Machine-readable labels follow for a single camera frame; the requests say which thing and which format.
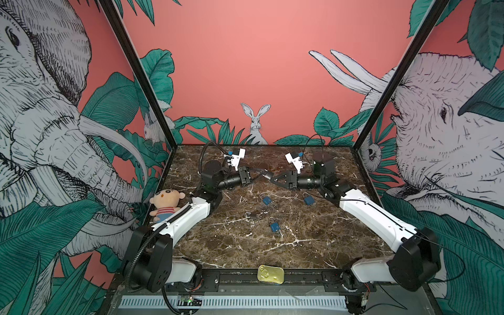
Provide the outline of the large blue padlock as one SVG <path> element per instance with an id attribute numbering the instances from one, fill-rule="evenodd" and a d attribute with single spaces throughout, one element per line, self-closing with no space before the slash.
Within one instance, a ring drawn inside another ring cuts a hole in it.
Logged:
<path id="1" fill-rule="evenodd" d="M 314 196 L 309 192 L 303 193 L 303 200 L 304 200 L 304 203 L 308 206 L 311 206 L 316 202 L 314 199 Z"/>

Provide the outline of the black padlock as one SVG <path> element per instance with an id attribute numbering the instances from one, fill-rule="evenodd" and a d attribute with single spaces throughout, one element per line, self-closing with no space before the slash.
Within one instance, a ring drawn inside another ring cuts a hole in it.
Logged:
<path id="1" fill-rule="evenodd" d="M 266 178 L 266 180 L 270 181 L 274 177 L 274 173 L 271 171 L 263 170 L 261 172 L 262 176 Z"/>

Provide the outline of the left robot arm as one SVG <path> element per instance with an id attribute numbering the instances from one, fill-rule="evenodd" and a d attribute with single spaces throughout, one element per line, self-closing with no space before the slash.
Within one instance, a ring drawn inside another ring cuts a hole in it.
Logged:
<path id="1" fill-rule="evenodd" d="M 164 289 L 167 284 L 181 283 L 186 291 L 197 291 L 203 285 L 201 266 L 190 259 L 174 259 L 173 248 L 178 241 L 201 220 L 214 212 L 223 199 L 223 190 L 247 186 L 257 177 L 269 174 L 266 169 L 247 166 L 231 166 L 231 158 L 223 162 L 200 162 L 198 173 L 201 181 L 191 193 L 191 201 L 152 226 L 137 228 L 128 245 L 121 272 L 128 292 L 147 289 L 152 293 Z"/>

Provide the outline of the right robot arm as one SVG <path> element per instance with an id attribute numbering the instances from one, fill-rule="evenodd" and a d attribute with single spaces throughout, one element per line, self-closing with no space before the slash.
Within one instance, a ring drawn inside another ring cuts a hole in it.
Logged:
<path id="1" fill-rule="evenodd" d="M 338 177 L 331 162 L 314 163 L 312 174 L 296 169 L 279 175 L 263 171 L 262 175 L 286 189 L 316 189 L 321 197 L 364 223 L 390 247 L 390 256 L 353 262 L 342 275 L 347 290 L 355 290 L 361 283 L 389 282 L 417 291 L 441 270 L 438 238 L 432 230 L 418 229 L 390 214 L 352 183 Z"/>

